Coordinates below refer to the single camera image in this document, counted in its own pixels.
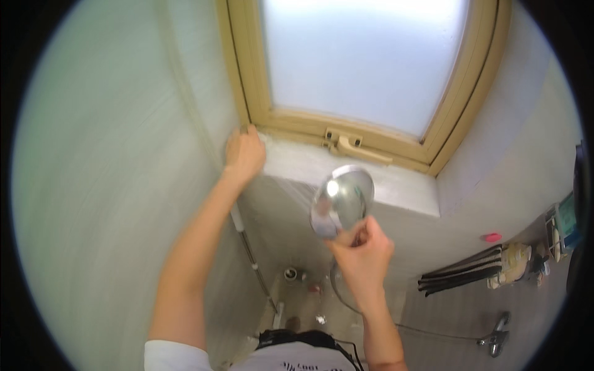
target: window sill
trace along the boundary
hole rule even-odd
[[[290,142],[260,133],[266,144],[264,175],[288,179],[317,188],[335,168],[356,164],[371,174],[375,202],[439,217],[435,178],[397,166],[381,166],[351,157],[331,155],[328,149]]]

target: window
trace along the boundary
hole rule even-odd
[[[242,124],[437,175],[484,102],[510,0],[219,0]]]

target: shower hose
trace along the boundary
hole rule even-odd
[[[338,263],[336,262],[335,259],[332,260],[332,268],[330,268],[330,285],[332,285],[332,290],[334,291],[336,297],[338,298],[338,300],[343,303],[347,308],[349,308],[350,310],[352,310],[353,312],[362,315],[362,313],[355,307],[351,306],[349,303],[347,303],[342,296],[340,295],[340,293],[338,292],[338,289],[336,288],[336,275],[338,273]],[[410,326],[406,326],[406,325],[402,325],[402,324],[398,324],[398,323],[394,323],[397,327],[399,328],[403,328],[403,329],[407,329],[407,330],[411,330],[411,331],[416,331],[416,332],[420,332],[421,334],[426,334],[426,335],[433,335],[433,336],[441,336],[441,337],[446,337],[446,338],[452,338],[452,339],[458,339],[458,340],[472,340],[472,341],[477,341],[480,340],[481,338],[472,338],[472,337],[465,337],[465,336],[454,336],[454,335],[446,335],[446,334],[439,334],[437,332],[431,332],[431,331],[425,331],[425,330],[421,330],[418,328],[414,328],[414,327],[410,327]]]

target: window latch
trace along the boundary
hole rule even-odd
[[[354,140],[356,145],[352,145],[350,143],[350,136],[348,134],[333,131],[331,129],[326,130],[326,138],[328,139],[330,153],[334,155],[361,158],[363,160],[368,160],[383,165],[392,164],[391,157],[361,148],[360,146],[362,138],[357,137],[356,140]]]

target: window handle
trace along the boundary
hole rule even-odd
[[[363,160],[373,161],[384,165],[389,165],[392,163],[392,159],[390,157],[382,156],[381,154],[372,152],[370,150],[364,150],[362,148],[355,147],[349,143],[349,137],[345,135],[340,135],[338,137],[336,146],[330,147],[330,152],[343,156],[362,158]]]

